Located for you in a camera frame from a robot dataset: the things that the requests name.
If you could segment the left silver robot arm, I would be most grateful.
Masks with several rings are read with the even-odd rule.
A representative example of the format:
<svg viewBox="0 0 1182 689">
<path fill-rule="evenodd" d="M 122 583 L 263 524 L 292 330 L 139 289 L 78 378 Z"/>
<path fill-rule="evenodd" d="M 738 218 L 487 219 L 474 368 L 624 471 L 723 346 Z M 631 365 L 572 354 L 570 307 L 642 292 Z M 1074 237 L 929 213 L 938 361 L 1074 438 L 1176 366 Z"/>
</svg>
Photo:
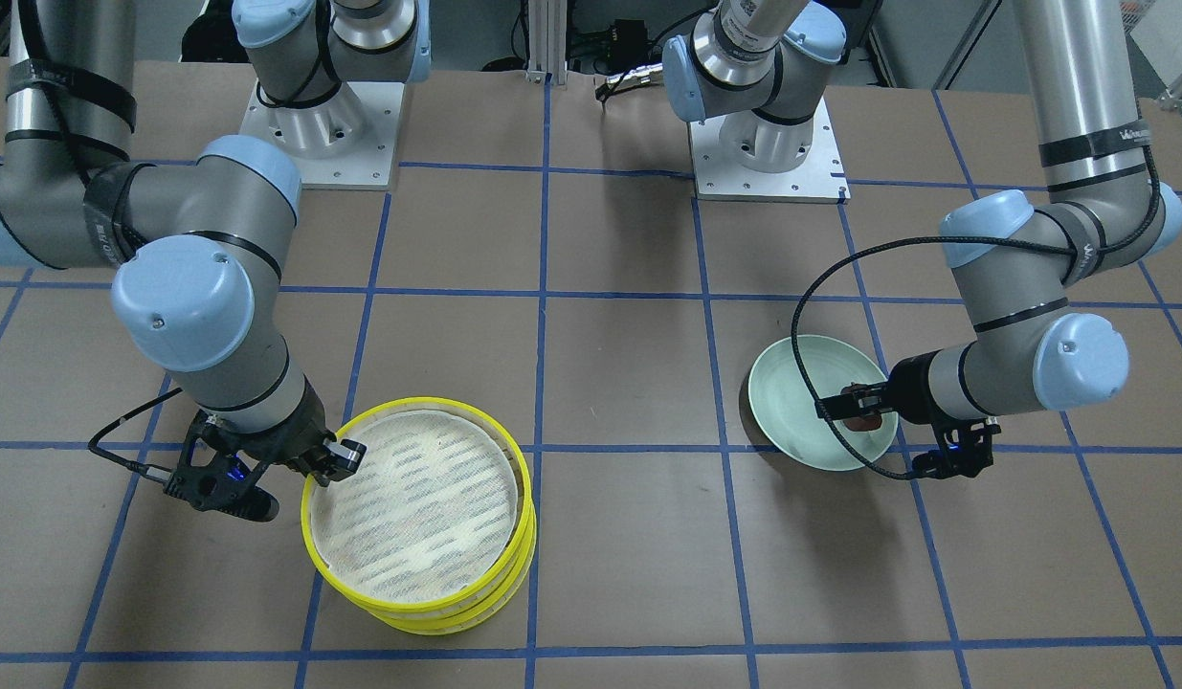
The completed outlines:
<svg viewBox="0 0 1182 689">
<path fill-rule="evenodd" d="M 946 215 L 946 262 L 975 340 L 901 360 L 881 384 L 816 397 L 814 417 L 895 411 L 948 425 L 1093 405 L 1124 386 L 1126 344 L 1110 321 L 1069 308 L 1067 290 L 1163 251 L 1182 204 L 1155 173 L 1115 1 L 1018 1 L 1048 201 L 996 191 Z M 665 96 L 686 122 L 723 117 L 741 162 L 795 165 L 847 28 L 814 1 L 722 1 L 663 47 Z"/>
</svg>

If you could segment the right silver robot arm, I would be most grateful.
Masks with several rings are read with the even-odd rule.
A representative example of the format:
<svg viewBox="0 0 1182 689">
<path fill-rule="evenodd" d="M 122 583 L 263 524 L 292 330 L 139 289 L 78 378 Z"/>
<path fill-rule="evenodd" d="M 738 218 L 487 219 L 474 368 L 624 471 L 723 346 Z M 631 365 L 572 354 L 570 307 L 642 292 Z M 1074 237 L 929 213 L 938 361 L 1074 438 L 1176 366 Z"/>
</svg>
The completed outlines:
<svg viewBox="0 0 1182 689">
<path fill-rule="evenodd" d="M 0 265 L 115 269 L 112 301 L 143 355 L 199 405 L 202 431 L 319 481 L 362 449 L 327 429 L 322 401 L 273 321 L 301 188 L 332 162 L 382 186 L 394 137 L 357 84 L 424 82 L 426 1 L 235 1 L 262 124 L 217 137 L 193 165 L 135 163 L 130 1 L 17 1 L 0 163 Z"/>
</svg>

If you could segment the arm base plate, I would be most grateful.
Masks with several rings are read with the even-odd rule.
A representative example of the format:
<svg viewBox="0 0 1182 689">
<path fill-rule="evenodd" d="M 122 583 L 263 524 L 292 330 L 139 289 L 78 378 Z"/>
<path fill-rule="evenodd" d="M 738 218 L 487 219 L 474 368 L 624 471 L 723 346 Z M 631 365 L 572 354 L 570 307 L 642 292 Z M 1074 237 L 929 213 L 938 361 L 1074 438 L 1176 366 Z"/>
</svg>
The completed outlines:
<svg viewBox="0 0 1182 689">
<path fill-rule="evenodd" d="M 268 108 L 254 91 L 238 132 L 287 152 L 305 190 L 389 191 L 405 99 L 394 82 L 346 82 L 309 109 Z"/>
<path fill-rule="evenodd" d="M 691 122 L 688 143 L 701 200 L 844 204 L 852 197 L 827 100 L 791 126 L 753 112 Z"/>
</svg>

